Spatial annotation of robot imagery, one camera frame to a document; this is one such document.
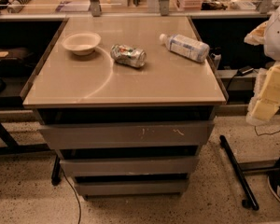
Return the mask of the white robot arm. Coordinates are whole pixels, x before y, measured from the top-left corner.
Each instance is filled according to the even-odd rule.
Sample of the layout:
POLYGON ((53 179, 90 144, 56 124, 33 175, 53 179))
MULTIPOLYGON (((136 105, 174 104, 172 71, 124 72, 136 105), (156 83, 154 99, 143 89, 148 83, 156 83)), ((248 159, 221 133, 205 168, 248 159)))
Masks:
POLYGON ((267 21, 247 34, 244 42, 262 45, 264 54, 274 60, 268 70, 259 70, 254 96, 248 105, 246 121, 258 126, 268 122, 280 107, 280 6, 267 21))

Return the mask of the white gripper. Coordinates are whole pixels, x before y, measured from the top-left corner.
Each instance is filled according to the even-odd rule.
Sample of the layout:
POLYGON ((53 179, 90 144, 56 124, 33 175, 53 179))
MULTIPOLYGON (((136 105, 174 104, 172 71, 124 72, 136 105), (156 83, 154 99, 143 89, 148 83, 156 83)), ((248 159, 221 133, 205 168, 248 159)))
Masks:
POLYGON ((254 87, 254 96, 248 105, 246 122, 262 125, 268 122, 280 108, 280 62, 269 69, 260 68, 254 87))

